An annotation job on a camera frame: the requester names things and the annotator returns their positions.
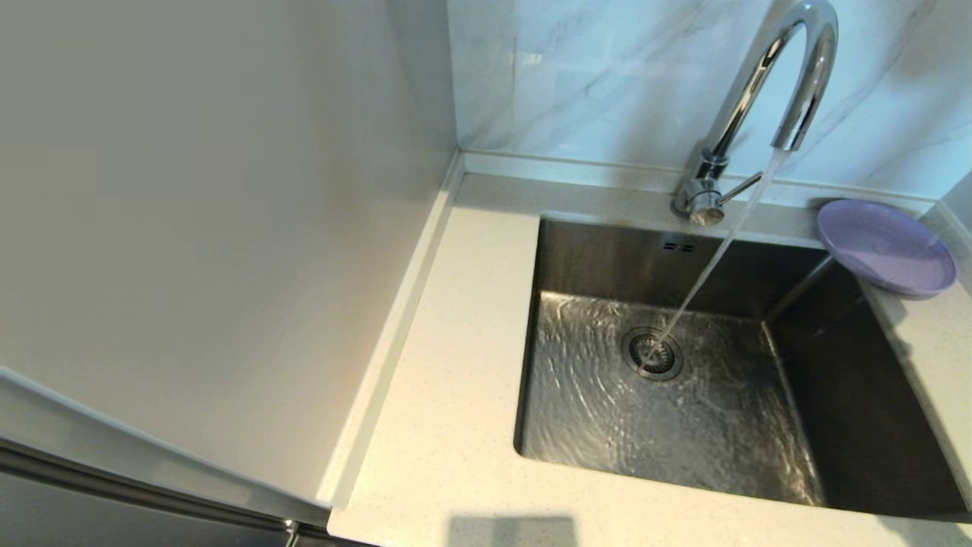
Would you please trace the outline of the chrome gooseneck faucet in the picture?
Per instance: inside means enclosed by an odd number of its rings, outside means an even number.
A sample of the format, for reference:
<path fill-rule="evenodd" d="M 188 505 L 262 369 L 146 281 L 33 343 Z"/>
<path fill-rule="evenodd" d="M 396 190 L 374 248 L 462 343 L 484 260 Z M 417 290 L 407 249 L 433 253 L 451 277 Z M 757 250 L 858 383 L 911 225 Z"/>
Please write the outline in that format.
<path fill-rule="evenodd" d="M 687 176 L 678 184 L 671 200 L 671 211 L 677 217 L 701 227 L 719 224 L 725 218 L 727 202 L 765 181 L 766 174 L 758 172 L 731 191 L 719 189 L 733 142 L 785 46 L 799 31 L 804 31 L 806 38 L 799 77 L 771 146 L 787 153 L 800 149 L 819 111 L 835 65 L 839 20 L 829 0 L 796 0 L 775 18 L 768 36 L 754 42 L 753 51 L 740 66 L 711 131 L 702 139 Z"/>

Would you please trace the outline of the purple plastic plate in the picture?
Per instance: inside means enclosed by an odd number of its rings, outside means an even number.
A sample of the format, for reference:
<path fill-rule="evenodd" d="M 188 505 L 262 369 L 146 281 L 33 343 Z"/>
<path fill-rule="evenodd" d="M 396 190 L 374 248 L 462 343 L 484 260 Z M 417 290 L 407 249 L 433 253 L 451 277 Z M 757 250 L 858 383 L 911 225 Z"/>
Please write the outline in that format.
<path fill-rule="evenodd" d="M 957 283 L 950 249 L 923 223 L 895 207 L 830 201 L 817 211 L 816 229 L 838 264 L 886 291 L 926 300 Z"/>

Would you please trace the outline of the stainless steel sink basin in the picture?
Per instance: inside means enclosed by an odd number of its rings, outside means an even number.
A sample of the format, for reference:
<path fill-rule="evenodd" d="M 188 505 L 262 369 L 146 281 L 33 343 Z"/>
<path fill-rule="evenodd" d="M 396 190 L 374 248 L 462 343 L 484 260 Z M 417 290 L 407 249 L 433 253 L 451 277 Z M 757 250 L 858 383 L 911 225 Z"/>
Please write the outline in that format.
<path fill-rule="evenodd" d="M 542 220 L 513 446 L 521 457 L 725 494 L 972 523 L 863 284 L 822 249 Z M 620 343 L 677 340 L 641 378 Z"/>

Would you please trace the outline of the round metal drain strainer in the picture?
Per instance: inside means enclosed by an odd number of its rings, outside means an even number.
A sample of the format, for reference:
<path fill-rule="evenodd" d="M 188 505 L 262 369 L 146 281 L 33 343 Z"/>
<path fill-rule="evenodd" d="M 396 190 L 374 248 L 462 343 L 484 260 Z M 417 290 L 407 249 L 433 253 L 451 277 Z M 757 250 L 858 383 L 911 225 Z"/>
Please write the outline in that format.
<path fill-rule="evenodd" d="M 683 350 L 676 339 L 653 327 L 636 327 L 620 343 L 627 366 L 650 381 L 669 381 L 683 371 Z"/>

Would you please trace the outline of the tall cabinet unit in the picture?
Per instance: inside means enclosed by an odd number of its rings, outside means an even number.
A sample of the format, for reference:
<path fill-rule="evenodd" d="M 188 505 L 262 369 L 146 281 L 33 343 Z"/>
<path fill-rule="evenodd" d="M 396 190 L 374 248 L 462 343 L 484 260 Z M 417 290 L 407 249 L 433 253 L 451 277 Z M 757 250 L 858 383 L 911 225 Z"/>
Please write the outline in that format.
<path fill-rule="evenodd" d="M 0 547 L 330 543 L 447 0 L 0 0 Z"/>

